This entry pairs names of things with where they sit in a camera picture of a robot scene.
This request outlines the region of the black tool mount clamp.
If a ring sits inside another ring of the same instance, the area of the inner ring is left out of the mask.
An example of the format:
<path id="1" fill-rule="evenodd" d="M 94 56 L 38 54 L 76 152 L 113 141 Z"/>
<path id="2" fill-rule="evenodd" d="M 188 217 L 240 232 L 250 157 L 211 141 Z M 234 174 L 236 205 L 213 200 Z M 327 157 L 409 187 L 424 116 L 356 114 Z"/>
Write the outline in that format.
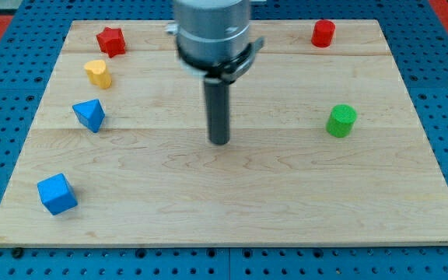
<path id="1" fill-rule="evenodd" d="M 224 83 L 234 83 L 244 75 L 254 63 L 257 53 L 264 46 L 264 37 L 247 44 L 245 49 L 237 56 L 225 61 L 205 62 L 192 58 L 176 40 L 177 56 L 181 67 L 202 79 L 219 79 Z"/>

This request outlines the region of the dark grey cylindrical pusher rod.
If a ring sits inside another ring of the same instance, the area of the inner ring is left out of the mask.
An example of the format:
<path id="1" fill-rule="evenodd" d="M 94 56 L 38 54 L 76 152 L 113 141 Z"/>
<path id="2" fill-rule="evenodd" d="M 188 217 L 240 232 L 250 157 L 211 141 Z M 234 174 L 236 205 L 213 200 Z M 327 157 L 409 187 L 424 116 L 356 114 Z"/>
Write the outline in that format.
<path id="1" fill-rule="evenodd" d="M 212 78 L 205 78 L 203 85 L 208 139 L 215 145 L 225 145 L 230 139 L 229 86 Z"/>

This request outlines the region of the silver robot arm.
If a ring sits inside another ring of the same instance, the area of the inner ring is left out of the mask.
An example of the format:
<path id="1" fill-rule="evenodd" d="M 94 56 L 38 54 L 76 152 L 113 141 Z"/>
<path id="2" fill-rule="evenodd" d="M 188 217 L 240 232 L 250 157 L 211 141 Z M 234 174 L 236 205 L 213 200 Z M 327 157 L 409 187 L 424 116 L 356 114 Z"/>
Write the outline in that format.
<path id="1" fill-rule="evenodd" d="M 229 86 L 244 75 L 264 46 L 250 40 L 248 0 L 174 0 L 174 21 L 166 32 L 175 37 L 184 69 L 202 80 L 208 139 L 215 145 L 230 140 Z"/>

